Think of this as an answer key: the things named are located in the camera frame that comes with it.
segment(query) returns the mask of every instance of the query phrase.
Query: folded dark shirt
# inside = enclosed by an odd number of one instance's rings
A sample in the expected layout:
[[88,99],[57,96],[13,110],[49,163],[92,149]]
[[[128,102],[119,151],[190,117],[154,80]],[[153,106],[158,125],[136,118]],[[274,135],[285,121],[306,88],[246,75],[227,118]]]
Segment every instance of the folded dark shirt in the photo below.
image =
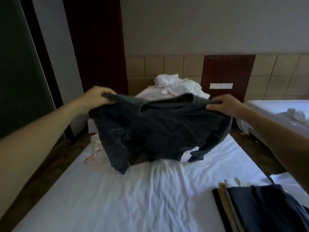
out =
[[103,96],[117,103],[99,107],[94,121],[112,167],[121,173],[129,166],[129,156],[142,152],[180,161],[185,151],[199,147],[191,152],[189,162],[203,160],[231,127],[231,117],[205,109],[216,101],[193,94],[159,101]]
[[280,185],[231,187],[227,191],[247,232],[309,231],[309,215]]

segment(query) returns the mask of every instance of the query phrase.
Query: white wall switch plate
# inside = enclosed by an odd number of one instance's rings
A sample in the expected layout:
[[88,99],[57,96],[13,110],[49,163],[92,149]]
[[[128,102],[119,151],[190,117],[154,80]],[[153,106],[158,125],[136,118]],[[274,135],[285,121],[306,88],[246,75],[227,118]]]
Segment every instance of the white wall switch plate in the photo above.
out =
[[221,89],[221,83],[211,83],[210,89]]
[[233,83],[222,83],[221,89],[232,89]]

